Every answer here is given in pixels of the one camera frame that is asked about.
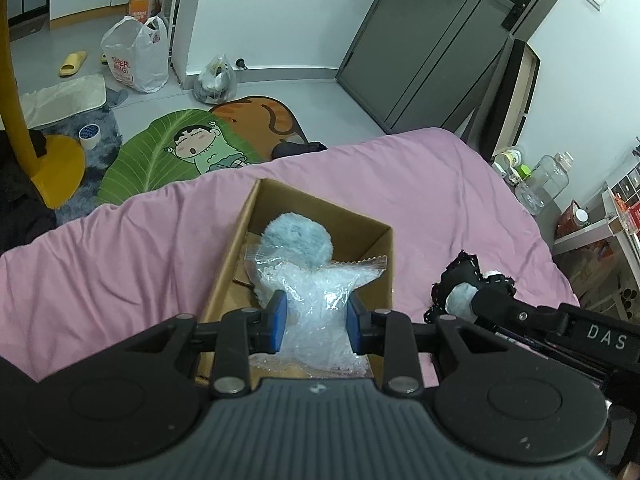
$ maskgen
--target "pink bedsheet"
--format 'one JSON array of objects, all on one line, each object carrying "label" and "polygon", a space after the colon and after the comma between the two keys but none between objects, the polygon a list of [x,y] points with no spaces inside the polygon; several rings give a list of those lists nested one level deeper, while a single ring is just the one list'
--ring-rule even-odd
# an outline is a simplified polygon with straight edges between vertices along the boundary
[{"label": "pink bedsheet", "polygon": [[414,321],[461,249],[483,270],[513,276],[523,301],[577,304],[506,184],[451,133],[430,128],[177,182],[5,253],[0,355],[40,380],[179,312],[199,314],[262,177],[391,225],[393,306]]}]

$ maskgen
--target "blue gray rug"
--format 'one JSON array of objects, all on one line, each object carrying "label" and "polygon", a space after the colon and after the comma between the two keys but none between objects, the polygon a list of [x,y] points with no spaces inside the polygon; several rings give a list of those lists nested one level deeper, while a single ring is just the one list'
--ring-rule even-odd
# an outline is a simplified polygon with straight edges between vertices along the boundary
[{"label": "blue gray rug", "polygon": [[40,128],[44,134],[66,135],[78,140],[78,132],[86,124],[100,126],[100,143],[94,149],[84,152],[85,170],[80,187],[65,205],[56,210],[58,225],[87,216],[97,207],[95,199],[102,178],[118,156],[122,138],[118,131],[116,118],[109,106],[112,103],[110,97],[113,96],[108,95],[108,102],[102,108],[76,114],[50,126]]}]

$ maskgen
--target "clear plastic jug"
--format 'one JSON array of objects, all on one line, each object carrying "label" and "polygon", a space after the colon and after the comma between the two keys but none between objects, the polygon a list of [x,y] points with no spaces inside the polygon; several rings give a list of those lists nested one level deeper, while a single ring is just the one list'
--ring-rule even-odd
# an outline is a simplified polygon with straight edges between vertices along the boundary
[{"label": "clear plastic jug", "polygon": [[516,186],[516,198],[533,216],[539,215],[569,185],[573,161],[569,152],[545,155],[529,178]]}]

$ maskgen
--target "leaf-shaped rug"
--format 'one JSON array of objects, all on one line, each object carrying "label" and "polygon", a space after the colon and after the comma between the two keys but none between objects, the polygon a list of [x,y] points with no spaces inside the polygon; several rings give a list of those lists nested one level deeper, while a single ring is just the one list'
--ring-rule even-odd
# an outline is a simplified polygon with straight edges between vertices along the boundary
[{"label": "leaf-shaped rug", "polygon": [[171,182],[265,162],[281,139],[306,142],[293,113],[268,97],[165,115],[123,145],[97,201],[120,205]]}]

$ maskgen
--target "door handle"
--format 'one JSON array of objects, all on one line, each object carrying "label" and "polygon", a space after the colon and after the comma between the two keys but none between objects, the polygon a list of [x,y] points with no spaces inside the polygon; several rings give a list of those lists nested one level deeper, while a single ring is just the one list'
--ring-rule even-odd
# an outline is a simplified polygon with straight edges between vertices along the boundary
[{"label": "door handle", "polygon": [[515,27],[515,24],[518,22],[520,16],[525,11],[527,6],[532,2],[532,0],[509,0],[513,3],[513,7],[507,14],[506,18],[502,22],[502,26],[506,28],[509,32],[511,29]]}]

